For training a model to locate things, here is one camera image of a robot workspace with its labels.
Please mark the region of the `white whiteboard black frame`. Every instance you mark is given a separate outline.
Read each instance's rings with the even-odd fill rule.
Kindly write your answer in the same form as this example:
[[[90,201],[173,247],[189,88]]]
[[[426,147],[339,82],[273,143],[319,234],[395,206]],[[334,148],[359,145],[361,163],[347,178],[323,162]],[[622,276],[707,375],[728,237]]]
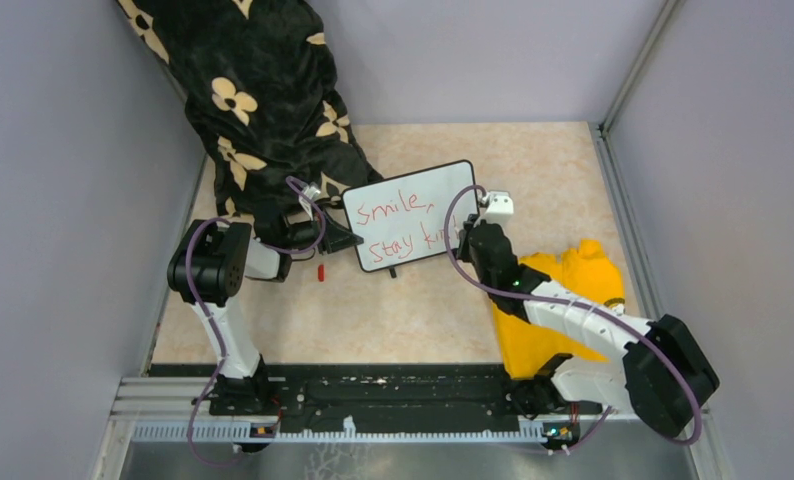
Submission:
[[[350,230],[363,239],[355,247],[366,273],[434,257],[446,252],[445,238],[458,246],[458,229],[478,212],[463,188],[475,183],[470,161],[459,160],[361,187],[342,194]]]

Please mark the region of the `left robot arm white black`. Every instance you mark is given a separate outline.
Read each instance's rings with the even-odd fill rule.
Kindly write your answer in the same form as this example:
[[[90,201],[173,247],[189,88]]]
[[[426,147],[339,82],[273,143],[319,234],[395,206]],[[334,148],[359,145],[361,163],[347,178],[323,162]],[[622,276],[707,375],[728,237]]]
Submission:
[[[297,222],[269,211],[250,222],[191,223],[168,264],[167,282],[198,315],[217,356],[207,389],[198,397],[208,401],[211,414],[261,414],[275,396],[236,299],[244,281],[283,282],[298,256],[336,253],[362,242],[327,213]]]

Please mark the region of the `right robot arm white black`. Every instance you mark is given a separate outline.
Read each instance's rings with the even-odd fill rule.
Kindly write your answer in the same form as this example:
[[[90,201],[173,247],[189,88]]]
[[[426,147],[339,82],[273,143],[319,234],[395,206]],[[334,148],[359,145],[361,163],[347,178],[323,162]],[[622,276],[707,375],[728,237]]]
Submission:
[[[469,215],[454,260],[476,273],[472,283],[493,305],[521,323],[549,329],[601,354],[603,361],[555,354],[536,375],[536,398],[549,412],[574,401],[630,411],[680,445],[702,434],[702,409],[720,386],[688,326],[665,314],[657,320],[618,313],[564,287],[516,258],[499,224]]]

